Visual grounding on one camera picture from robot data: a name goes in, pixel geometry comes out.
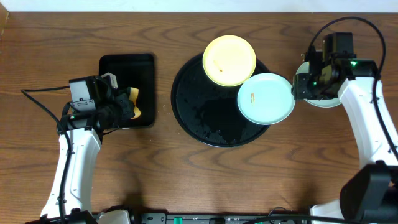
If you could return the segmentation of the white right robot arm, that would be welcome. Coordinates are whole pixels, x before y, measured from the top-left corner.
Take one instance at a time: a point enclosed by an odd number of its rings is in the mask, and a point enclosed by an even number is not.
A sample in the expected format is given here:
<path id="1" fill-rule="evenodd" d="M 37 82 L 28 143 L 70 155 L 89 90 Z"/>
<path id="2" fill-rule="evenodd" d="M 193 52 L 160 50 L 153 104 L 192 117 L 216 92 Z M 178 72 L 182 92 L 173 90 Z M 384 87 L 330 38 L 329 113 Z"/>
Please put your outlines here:
<path id="1" fill-rule="evenodd" d="M 358 59 L 352 47 L 310 47 L 304 57 L 308 71 L 294 76 L 294 98 L 337 99 L 348 115 L 360 163 L 339 199 L 314 205 L 310 214 L 317 222 L 397 223 L 397 131 L 376 63 Z"/>

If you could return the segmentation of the light green plate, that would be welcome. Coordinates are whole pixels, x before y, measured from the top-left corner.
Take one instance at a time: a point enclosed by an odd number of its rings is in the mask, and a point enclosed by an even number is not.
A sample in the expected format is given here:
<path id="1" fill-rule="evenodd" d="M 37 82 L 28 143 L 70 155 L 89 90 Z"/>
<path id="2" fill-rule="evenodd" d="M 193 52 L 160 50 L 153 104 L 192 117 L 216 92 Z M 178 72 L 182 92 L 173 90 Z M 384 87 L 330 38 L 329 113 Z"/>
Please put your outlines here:
<path id="1" fill-rule="evenodd" d="M 237 105 L 250 122 L 272 125 L 288 117 L 294 109 L 292 85 L 274 73 L 260 73 L 245 81 L 238 91 Z"/>
<path id="2" fill-rule="evenodd" d="M 307 73 L 309 71 L 309 62 L 304 62 L 299 66 L 299 68 L 296 71 L 296 74 L 298 75 L 299 73 Z M 313 106 L 319 107 L 319 108 L 333 108 L 341 104 L 338 98 L 334 98 L 331 100 L 308 100 L 305 99 L 305 101 Z"/>

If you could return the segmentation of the yellow sponge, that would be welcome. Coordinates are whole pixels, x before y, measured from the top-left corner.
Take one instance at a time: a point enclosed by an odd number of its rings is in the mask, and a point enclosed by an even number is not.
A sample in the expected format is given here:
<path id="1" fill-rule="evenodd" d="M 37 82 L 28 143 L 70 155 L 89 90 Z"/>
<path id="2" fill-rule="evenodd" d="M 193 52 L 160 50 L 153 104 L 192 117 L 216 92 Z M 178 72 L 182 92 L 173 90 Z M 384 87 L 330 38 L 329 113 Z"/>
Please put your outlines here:
<path id="1" fill-rule="evenodd" d="M 139 96 L 139 89 L 130 87 L 129 88 L 129 101 L 131 101 L 134 105 L 134 109 L 133 109 L 134 116 L 132 117 L 132 119 L 136 119 L 136 118 L 140 117 L 140 115 L 141 115 L 141 111 L 137 107 L 138 96 Z"/>

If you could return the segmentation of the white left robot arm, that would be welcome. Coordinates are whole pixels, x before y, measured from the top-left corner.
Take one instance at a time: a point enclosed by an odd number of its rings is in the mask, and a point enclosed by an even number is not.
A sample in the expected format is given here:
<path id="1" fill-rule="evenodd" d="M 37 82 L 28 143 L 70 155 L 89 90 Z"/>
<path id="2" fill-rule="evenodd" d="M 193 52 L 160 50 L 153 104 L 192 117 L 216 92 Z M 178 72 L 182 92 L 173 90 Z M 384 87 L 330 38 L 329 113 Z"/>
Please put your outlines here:
<path id="1" fill-rule="evenodd" d="M 91 212 L 91 189 L 103 136 L 140 115 L 135 102 L 138 90 L 120 88 L 112 73 L 76 78 L 66 86 L 72 99 L 56 117 L 60 156 L 52 190 L 37 223 L 130 223 L 126 209 L 108 215 Z"/>

